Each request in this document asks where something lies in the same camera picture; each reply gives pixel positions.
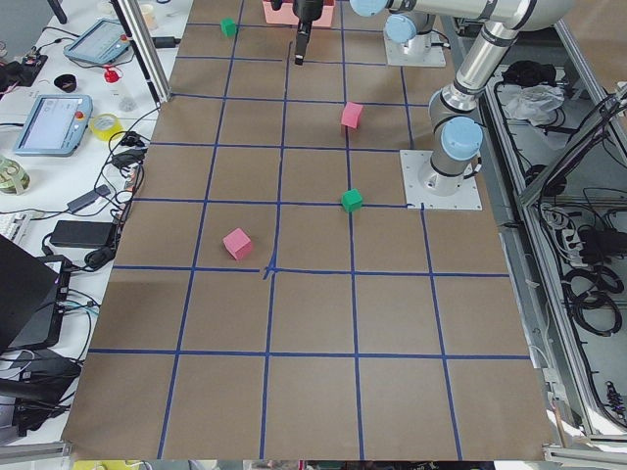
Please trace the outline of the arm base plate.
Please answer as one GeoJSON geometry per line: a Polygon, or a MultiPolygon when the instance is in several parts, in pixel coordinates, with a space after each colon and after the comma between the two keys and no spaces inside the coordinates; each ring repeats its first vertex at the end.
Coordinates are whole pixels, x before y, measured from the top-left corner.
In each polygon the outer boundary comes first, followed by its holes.
{"type": "Polygon", "coordinates": [[[406,43],[383,33],[387,64],[396,67],[444,68],[444,43],[437,32],[417,35],[406,43]]]}
{"type": "Polygon", "coordinates": [[[431,165],[431,151],[401,150],[406,206],[412,210],[481,211],[482,203],[471,163],[458,176],[444,176],[431,165]]]}

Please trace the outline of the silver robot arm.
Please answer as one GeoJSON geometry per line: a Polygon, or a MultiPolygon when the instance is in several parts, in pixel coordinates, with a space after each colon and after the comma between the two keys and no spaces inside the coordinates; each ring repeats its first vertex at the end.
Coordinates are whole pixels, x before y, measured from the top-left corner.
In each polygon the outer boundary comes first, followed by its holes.
{"type": "Polygon", "coordinates": [[[497,65],[521,31],[535,31],[559,21],[572,1],[353,1],[358,15],[368,18],[387,10],[396,15],[419,13],[482,20],[484,24],[455,79],[436,92],[429,104],[435,147],[418,172],[428,192],[454,195],[469,162],[483,141],[480,126],[468,116],[477,106],[497,65]]]}
{"type": "Polygon", "coordinates": [[[425,54],[431,49],[435,19],[434,15],[418,12],[392,14],[384,25],[384,35],[403,54],[425,54]]]}

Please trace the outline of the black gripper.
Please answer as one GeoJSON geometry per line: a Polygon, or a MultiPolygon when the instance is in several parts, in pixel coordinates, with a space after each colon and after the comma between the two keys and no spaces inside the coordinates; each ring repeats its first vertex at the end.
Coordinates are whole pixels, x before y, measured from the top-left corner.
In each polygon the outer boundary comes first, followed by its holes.
{"type": "Polygon", "coordinates": [[[296,32],[295,65],[302,66],[311,38],[313,22],[319,20],[323,12],[323,0],[294,0],[293,13],[299,23],[296,32]]]}

